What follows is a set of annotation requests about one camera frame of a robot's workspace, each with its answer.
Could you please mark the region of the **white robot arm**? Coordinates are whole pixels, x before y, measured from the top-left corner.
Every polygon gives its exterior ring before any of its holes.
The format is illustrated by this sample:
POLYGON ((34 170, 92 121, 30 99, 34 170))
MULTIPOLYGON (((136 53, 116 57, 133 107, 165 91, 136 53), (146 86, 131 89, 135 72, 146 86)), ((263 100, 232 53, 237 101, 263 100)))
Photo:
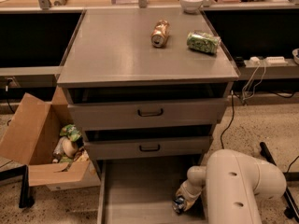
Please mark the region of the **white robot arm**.
POLYGON ((205 166, 189 168, 173 209, 177 213, 189 210, 205 192, 208 224, 262 224, 256 199, 279 198, 286 188, 286 178, 276 165, 221 149, 205 166))

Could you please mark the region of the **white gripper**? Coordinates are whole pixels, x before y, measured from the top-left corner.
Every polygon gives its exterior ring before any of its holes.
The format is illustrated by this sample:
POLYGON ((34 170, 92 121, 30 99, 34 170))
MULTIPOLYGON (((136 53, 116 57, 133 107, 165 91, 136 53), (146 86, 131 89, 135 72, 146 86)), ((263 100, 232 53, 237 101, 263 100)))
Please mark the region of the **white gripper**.
POLYGON ((175 199, 176 200, 185 200, 182 201, 181 210, 183 212, 188 211, 193 205, 194 202, 199 198, 203 189, 203 182, 192 182, 189 179, 185 180, 180 188, 176 191, 175 199))

